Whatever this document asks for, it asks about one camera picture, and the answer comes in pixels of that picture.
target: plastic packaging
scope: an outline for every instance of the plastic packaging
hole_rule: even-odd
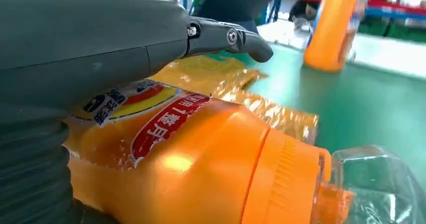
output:
[[[75,198],[122,224],[309,223],[330,180],[326,150],[152,80],[95,96],[66,122]]]
[[[314,144],[318,116],[284,107],[245,89],[253,81],[264,77],[234,58],[222,61],[199,56],[172,62],[151,79],[172,86],[242,104],[271,127]]]
[[[322,0],[304,54],[306,65],[322,71],[344,66],[368,0]]]
[[[335,152],[332,180],[327,186],[345,190],[334,191],[340,196],[336,216],[340,218],[335,223],[426,223],[425,191],[403,161],[379,147]]]

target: green table surface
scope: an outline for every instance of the green table surface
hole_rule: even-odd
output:
[[[331,153],[364,145],[395,153],[426,189],[426,80],[353,64],[339,74],[319,72],[303,66],[299,50],[272,48],[274,56],[266,63],[236,56],[269,75],[251,92],[318,114],[316,145]]]

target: bottle label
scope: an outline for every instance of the bottle label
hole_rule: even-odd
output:
[[[167,140],[186,120],[210,101],[210,97],[199,93],[183,96],[163,108],[150,119],[132,142],[132,158],[138,164],[160,141]]]

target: product label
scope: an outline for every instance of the product label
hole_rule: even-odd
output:
[[[80,120],[94,121],[98,126],[103,127],[111,121],[138,115],[166,104],[178,93],[177,88],[144,79],[95,96],[75,114],[75,117]]]
[[[86,106],[84,111],[90,114],[93,120],[103,126],[105,120],[118,109],[125,101],[126,97],[117,89],[112,89],[110,92],[94,97]]]
[[[135,165],[155,144],[167,140],[191,115],[209,101],[209,96],[192,93],[173,101],[158,112],[141,128],[132,142],[131,151]]]

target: metal screw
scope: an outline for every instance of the metal screw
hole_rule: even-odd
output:
[[[228,31],[228,42],[231,45],[237,42],[237,32],[235,31],[235,29],[230,29]]]
[[[188,36],[193,37],[195,35],[197,35],[197,28],[189,27],[188,28]]]

